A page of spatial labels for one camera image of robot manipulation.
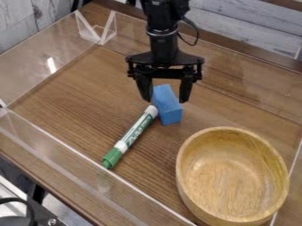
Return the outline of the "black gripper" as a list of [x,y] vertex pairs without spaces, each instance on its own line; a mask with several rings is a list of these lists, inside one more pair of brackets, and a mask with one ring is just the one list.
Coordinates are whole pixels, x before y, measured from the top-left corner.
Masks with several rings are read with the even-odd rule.
[[188,101],[192,83],[202,79],[203,57],[178,51],[171,59],[154,59],[152,53],[146,52],[127,56],[126,62],[128,65],[127,76],[136,78],[136,87],[144,101],[151,102],[154,93],[152,78],[180,79],[179,102]]

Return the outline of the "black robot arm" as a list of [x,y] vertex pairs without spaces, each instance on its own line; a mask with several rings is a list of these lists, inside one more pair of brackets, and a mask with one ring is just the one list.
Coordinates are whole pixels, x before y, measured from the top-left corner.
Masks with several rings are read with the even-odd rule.
[[[154,95],[152,79],[179,79],[179,102],[188,101],[192,84],[202,79],[204,58],[183,52],[178,40],[195,46],[199,39],[196,24],[186,17],[188,0],[140,0],[146,14],[146,34],[150,51],[126,57],[127,76],[136,81],[142,98],[150,102]],[[178,32],[183,20],[196,31],[194,43],[184,40]]]

